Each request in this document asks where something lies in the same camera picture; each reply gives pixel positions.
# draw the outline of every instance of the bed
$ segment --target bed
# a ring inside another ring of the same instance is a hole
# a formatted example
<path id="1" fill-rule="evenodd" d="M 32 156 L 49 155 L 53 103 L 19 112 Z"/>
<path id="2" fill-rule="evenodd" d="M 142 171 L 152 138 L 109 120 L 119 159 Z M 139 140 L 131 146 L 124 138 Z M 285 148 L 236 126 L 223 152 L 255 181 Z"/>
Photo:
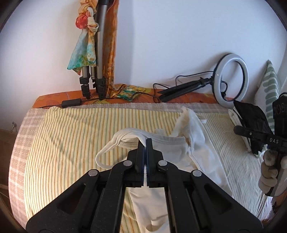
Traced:
<path id="1" fill-rule="evenodd" d="M 55 105 L 65 99 L 81 96 L 81 92 L 65 92 L 48 96 L 41 96 L 28 111 L 20 127 L 15 141 L 10 169 L 9 169 L 9 195 L 16 220 L 25 227 L 28 216 L 24 203 L 24 176 L 27 156 L 33 138 L 43 121 L 47 109 L 37 108 L 46 105 Z M 154 104 L 149 96 L 141 95 L 133 103 L 123 103 L 123 100 L 91 101 L 77 108 L 132 108 L 152 111 L 180 112 L 182 106 L 193 109 L 208 119 L 206 130 L 223 164 L 228 182 L 234 198 L 247 208 L 260 220 L 267 217 L 271 210 L 271 198 L 266 197 L 258 188 L 260 164 L 262 159 L 246 151 L 240 136 L 233 133 L 233 124 L 228 116 L 228 110 L 216 104 L 213 96 L 191 93 L 175 99 L 179 103 Z M 126 216 L 121 232 L 138 232 L 136 220 L 131 209 L 130 216 Z"/>

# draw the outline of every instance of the floor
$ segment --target floor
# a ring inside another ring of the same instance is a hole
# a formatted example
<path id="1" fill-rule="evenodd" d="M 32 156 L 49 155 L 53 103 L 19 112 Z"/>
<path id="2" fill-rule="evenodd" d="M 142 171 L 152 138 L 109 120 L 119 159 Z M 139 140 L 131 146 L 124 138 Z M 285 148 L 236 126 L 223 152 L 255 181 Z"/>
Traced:
<path id="1" fill-rule="evenodd" d="M 8 174 L 10 158 L 16 140 L 16 133 L 0 129 L 0 195 L 8 209 L 12 212 L 8 193 Z"/>

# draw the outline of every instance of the hand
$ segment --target hand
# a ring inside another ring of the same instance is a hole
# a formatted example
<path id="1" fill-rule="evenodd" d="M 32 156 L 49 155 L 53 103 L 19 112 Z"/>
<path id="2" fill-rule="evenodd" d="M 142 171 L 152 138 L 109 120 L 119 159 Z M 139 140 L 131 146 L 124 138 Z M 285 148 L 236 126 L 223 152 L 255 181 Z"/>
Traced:
<path id="1" fill-rule="evenodd" d="M 264 192 L 268 193 L 272 187 L 277 184 L 278 170 L 273 166 L 275 164 L 278 152 L 267 150 L 263 155 L 263 162 L 261 164 L 261 176 L 258 186 Z M 287 156 L 281 160 L 281 169 L 287 168 Z"/>

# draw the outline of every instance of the black garment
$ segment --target black garment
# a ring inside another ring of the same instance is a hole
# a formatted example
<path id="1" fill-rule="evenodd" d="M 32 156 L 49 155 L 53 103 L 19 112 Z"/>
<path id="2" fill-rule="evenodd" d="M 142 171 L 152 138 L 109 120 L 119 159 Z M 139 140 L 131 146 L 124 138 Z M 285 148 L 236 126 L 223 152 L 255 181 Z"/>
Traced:
<path id="1" fill-rule="evenodd" d="M 264 133 L 273 134 L 268 125 L 267 118 L 261 108 L 253 104 L 242 103 L 236 100 L 234 101 L 234 107 L 242 119 L 242 121 L 240 120 L 241 124 L 244 123 L 242 126 Z M 258 151 L 262 151 L 264 143 L 250 139 L 250 146 L 252 153 L 258 154 Z"/>

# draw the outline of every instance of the green striped cushion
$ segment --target green striped cushion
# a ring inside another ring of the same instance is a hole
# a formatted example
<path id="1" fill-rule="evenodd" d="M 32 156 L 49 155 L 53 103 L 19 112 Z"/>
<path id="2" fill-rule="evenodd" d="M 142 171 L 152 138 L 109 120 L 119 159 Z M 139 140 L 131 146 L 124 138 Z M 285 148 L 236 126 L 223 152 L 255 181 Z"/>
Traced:
<path id="1" fill-rule="evenodd" d="M 255 94 L 255 105 L 259 106 L 265 113 L 268 124 L 274 132 L 274 119 L 272 103 L 278 99 L 281 93 L 280 83 L 271 61 L 267 62 L 265 74 L 261 80 L 260 87 Z"/>

